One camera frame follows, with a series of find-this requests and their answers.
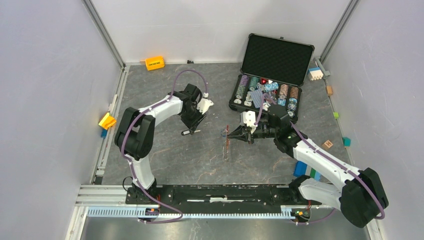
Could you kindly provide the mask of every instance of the gray floor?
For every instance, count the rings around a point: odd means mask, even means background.
[[[320,219],[328,209],[314,209]],[[295,226],[285,219],[185,219],[145,225],[135,218],[88,217],[82,240],[369,240],[366,228],[357,228],[337,212],[324,222]]]
[[[224,161],[225,138],[221,131],[239,125],[239,113],[228,107],[240,63],[172,64],[147,71],[145,66],[131,66],[119,110],[119,118],[127,107],[141,108],[153,104],[171,91],[175,76],[182,70],[201,72],[209,83],[209,99],[214,102],[207,117],[194,135],[181,136],[186,130],[178,116],[173,116],[155,129],[150,165],[158,184],[231,184],[290,183],[296,160],[281,153],[272,139],[260,139],[253,145],[232,140],[228,161]],[[192,83],[204,91],[200,77],[186,72],[177,81],[181,91]],[[330,100],[322,80],[305,80],[299,107],[298,128],[318,145],[330,140],[329,152],[347,162],[342,136],[333,117]],[[111,146],[102,184],[119,185],[130,175],[127,162],[118,147]]]

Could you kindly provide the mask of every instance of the yellow toy block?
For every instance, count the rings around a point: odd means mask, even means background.
[[[330,140],[327,140],[322,144],[322,148],[325,150],[329,150],[332,146],[333,143]]]
[[[330,97],[333,95],[333,88],[331,86],[327,86],[327,95]]]
[[[165,61],[163,56],[155,56],[155,57],[147,58],[145,60],[145,63],[146,63],[146,68],[148,71],[165,67]]]
[[[115,118],[113,116],[111,116],[109,114],[109,112],[107,112],[100,120],[100,122],[98,123],[98,125],[106,130],[108,130],[110,127],[112,127],[113,125],[115,125],[117,123],[117,121],[115,120]]]

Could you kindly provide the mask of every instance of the green toy block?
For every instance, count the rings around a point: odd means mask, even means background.
[[[343,139],[343,145],[345,147],[350,147],[351,146],[351,139],[350,138],[348,138],[347,136],[344,136],[341,139]]]

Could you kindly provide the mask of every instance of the wooden block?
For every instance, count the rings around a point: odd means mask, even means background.
[[[329,97],[333,95],[333,88],[331,86],[327,86],[327,94]]]
[[[329,150],[332,146],[333,146],[333,143],[330,140],[327,140],[322,144],[322,148],[324,150]]]

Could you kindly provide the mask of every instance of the black case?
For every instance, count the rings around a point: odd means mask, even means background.
[[[248,87],[244,90],[241,104],[234,103],[234,100],[242,75],[249,77],[247,86],[249,86],[252,77],[264,78],[277,82],[278,92],[280,92],[281,84],[287,84],[289,92],[293,86],[299,88],[296,111],[294,116],[290,118],[293,123],[296,123],[302,94],[300,86],[304,83],[314,50],[313,45],[251,33],[248,37],[246,52],[240,69],[241,74],[238,76],[234,92],[229,100],[229,108],[238,112],[255,111],[258,113],[259,108],[254,105],[245,106],[243,104],[249,91]],[[262,111],[263,117],[266,114],[268,114],[267,111]]]

